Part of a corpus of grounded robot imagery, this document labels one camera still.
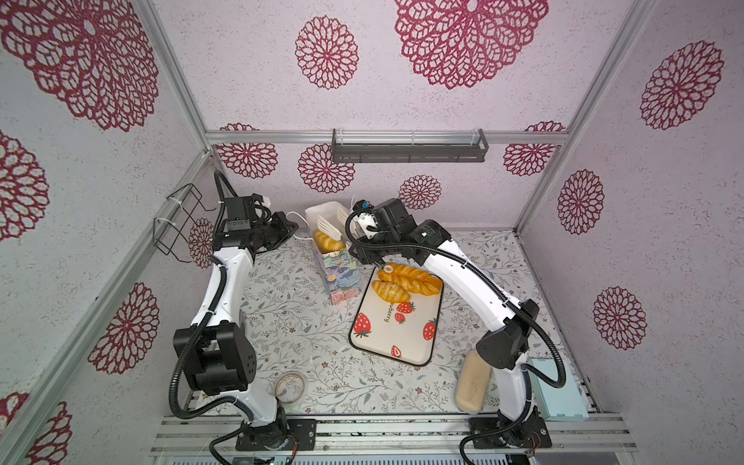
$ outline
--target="red floral pattern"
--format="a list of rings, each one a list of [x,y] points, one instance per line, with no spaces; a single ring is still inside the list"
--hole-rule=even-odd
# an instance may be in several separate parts
[[[302,74],[321,89],[337,89],[349,82],[359,62],[354,35],[338,19],[328,16],[306,22],[295,47]]]
[[[0,434],[7,428],[27,398],[28,393],[14,392],[0,400]]]
[[[160,309],[153,291],[136,283],[129,297],[98,339],[88,361],[96,371],[122,374],[134,368],[158,335]]]
[[[705,40],[687,44],[665,58],[641,96],[646,125],[666,130],[690,120],[716,93],[722,68],[721,51]]]
[[[33,153],[0,131],[0,241],[36,226],[49,205],[48,190]]]
[[[597,296],[594,323],[602,339],[618,349],[632,349],[646,335],[646,313],[641,302],[621,287],[609,287]]]
[[[579,170],[568,177],[558,196],[558,218],[571,234],[587,232],[599,220],[604,206],[599,176]]]
[[[395,31],[414,73],[429,83],[473,87],[514,63],[532,42],[548,0],[395,0]]]
[[[222,131],[258,131],[249,124],[231,123]],[[264,178],[277,167],[277,151],[274,144],[221,144],[217,153],[225,166],[246,178]]]
[[[153,49],[126,0],[0,0],[3,46],[79,118],[124,132],[158,97]]]
[[[335,163],[328,144],[307,147],[297,169],[304,183],[318,192],[339,192],[354,180],[354,163]]]
[[[439,181],[426,174],[406,179],[398,190],[398,198],[407,208],[421,210],[431,207],[442,194]]]
[[[188,250],[193,262],[199,268],[208,268],[212,255],[212,223],[206,218],[198,218],[188,234]]]
[[[44,425],[41,435],[26,454],[26,465],[60,464],[67,457],[67,446],[72,438],[71,421],[72,415],[67,412],[67,402],[60,402],[55,415]]]
[[[565,127],[555,121],[540,121],[525,131],[563,131]],[[553,144],[510,144],[504,152],[504,166],[510,173],[529,176],[539,173],[553,155]]]

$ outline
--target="tray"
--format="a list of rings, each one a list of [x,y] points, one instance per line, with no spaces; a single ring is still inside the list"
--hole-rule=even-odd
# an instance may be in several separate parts
[[[379,267],[374,269],[367,283],[362,302],[354,316],[354,325],[349,329],[349,343],[355,349],[374,353],[397,362],[417,367],[425,366],[432,360],[434,352],[434,341],[437,338],[437,321],[442,305],[444,286],[436,295],[421,295],[411,292],[410,304],[413,306],[413,311],[405,313],[408,309],[403,308],[403,312],[398,312],[398,307],[401,304],[385,302],[372,288],[372,283],[378,280],[377,272],[379,270]],[[363,314],[369,320],[369,325],[366,326],[369,330],[358,328],[359,332],[356,332],[354,327],[360,318],[360,314]],[[399,322],[397,318],[404,318],[403,322]],[[432,335],[430,339],[424,336],[425,328],[427,335]]]

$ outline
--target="bread loaf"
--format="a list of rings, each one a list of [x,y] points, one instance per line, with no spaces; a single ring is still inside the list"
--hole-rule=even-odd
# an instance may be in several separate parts
[[[341,242],[340,240],[331,239],[320,229],[315,230],[315,234],[313,234],[313,237],[315,238],[315,243],[318,245],[318,248],[321,249],[321,252],[323,252],[324,254],[327,254],[328,252],[339,251],[346,247],[343,242]]]
[[[374,292],[377,292],[377,295],[385,302],[395,304],[396,302],[408,302],[411,300],[411,295],[395,283],[373,281],[372,287],[374,288]]]
[[[395,283],[406,291],[416,294],[436,295],[442,290],[442,280],[421,269],[393,263],[388,263],[387,267],[392,268],[392,273],[381,269],[377,273],[381,281]]]

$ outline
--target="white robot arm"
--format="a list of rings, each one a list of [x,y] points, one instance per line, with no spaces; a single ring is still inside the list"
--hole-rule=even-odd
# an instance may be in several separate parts
[[[355,238],[351,225],[361,226],[364,237]],[[361,200],[349,215],[345,232],[352,242],[350,252],[361,263],[384,264],[387,255],[399,254],[415,260],[449,284],[481,317],[488,332],[475,345],[483,360],[495,368],[499,408],[503,428],[473,434],[461,443],[499,436],[502,443],[525,446],[541,419],[532,409],[530,378],[527,371],[555,388],[565,384],[565,367],[550,337],[534,321],[539,308],[532,300],[521,302],[490,280],[452,240],[449,233],[430,219],[417,225],[399,199],[372,206]],[[527,361],[527,337],[535,330],[545,341],[558,368],[558,380],[552,380]]]
[[[283,212],[272,215],[265,197],[256,194],[238,197],[221,172],[215,172],[215,181],[221,204],[212,241],[215,264],[205,299],[191,325],[177,330],[173,337],[179,360],[170,382],[169,406],[173,414],[182,419],[197,417],[223,403],[238,407],[244,419],[241,427],[210,443],[212,455],[224,464],[227,462],[214,449],[216,443],[240,434],[249,437],[253,444],[275,449],[285,446],[289,437],[294,436],[281,404],[260,380],[255,379],[256,353],[241,327],[239,305],[256,253],[260,249],[277,248],[298,226],[287,221]],[[222,195],[222,183],[230,189],[232,197]],[[361,225],[365,237],[352,237],[352,221]],[[533,420],[537,417],[530,402],[530,380],[526,371],[561,387],[565,382],[565,369],[549,337],[533,320],[539,311],[534,302],[521,302],[507,294],[467,258],[436,222],[426,220],[416,225],[398,199],[388,200],[376,208],[366,201],[357,202],[356,210],[346,223],[346,235],[353,244],[350,253],[361,263],[384,263],[382,258],[390,254],[416,260],[450,285],[488,328],[476,349],[495,368],[503,417],[501,424],[505,426],[463,439],[461,454],[469,465],[472,462],[465,456],[463,447],[470,440],[494,435],[502,443],[525,446],[526,434],[532,434],[535,428],[537,431],[544,429],[544,423],[541,428]],[[557,382],[526,363],[527,336],[532,329],[548,343],[556,359]],[[193,390],[217,398],[197,410],[184,410],[177,399],[182,374]]]
[[[438,248],[469,261],[454,240],[447,240]],[[497,294],[468,268],[440,254],[429,255],[423,265],[430,272],[442,278],[470,304],[492,333],[496,333],[504,327],[504,320],[514,319],[514,312],[501,302]],[[517,306],[521,305],[518,298],[506,293],[503,289],[502,292],[509,301]],[[517,358],[513,368],[501,368],[494,371],[496,385],[498,386],[499,409],[506,418],[512,421],[519,417],[527,402],[527,391],[525,383],[522,381],[522,365],[526,361],[527,354],[522,353]]]

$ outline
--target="strawberry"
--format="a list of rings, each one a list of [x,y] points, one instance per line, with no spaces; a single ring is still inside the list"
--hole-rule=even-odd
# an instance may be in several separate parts
[[[416,309],[411,302],[403,302],[398,306],[397,310],[401,313],[411,313]]]
[[[359,316],[356,317],[356,323],[354,323],[356,337],[369,336],[369,333],[372,332],[371,330],[372,323],[370,323],[370,319],[364,313],[359,313]]]
[[[431,341],[434,338],[434,334],[437,332],[437,320],[429,320],[426,326],[423,327],[423,338],[426,341]]]

